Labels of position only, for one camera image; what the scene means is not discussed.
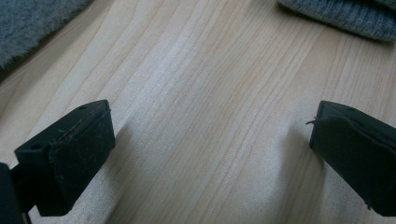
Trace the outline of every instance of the gray fabric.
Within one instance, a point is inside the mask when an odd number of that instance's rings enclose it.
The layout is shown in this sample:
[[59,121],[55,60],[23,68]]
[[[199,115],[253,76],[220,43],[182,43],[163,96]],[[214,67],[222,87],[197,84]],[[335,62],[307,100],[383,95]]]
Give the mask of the gray fabric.
[[381,41],[396,40],[396,12],[374,2],[362,0],[278,0],[278,2],[308,17],[357,35]]
[[61,28],[88,0],[0,0],[0,67]]
[[377,3],[396,10],[396,0],[375,0]]

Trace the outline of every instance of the wooden tabletop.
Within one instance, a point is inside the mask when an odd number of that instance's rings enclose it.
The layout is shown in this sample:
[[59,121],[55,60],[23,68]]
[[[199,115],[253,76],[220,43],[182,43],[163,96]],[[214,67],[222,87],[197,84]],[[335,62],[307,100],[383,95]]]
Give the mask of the wooden tabletop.
[[320,100],[396,126],[396,50],[275,0],[95,0],[0,84],[0,157],[110,102],[117,146],[34,223],[395,223],[308,146]]

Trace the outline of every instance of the wood grain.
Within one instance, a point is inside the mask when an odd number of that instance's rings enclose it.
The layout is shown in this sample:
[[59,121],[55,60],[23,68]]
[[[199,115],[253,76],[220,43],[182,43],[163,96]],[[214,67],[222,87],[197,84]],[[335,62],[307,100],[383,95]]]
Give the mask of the wood grain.
[[320,100],[396,126],[396,51],[275,0],[95,0],[0,84],[1,161],[107,99],[117,146],[34,223],[396,223],[308,147]]

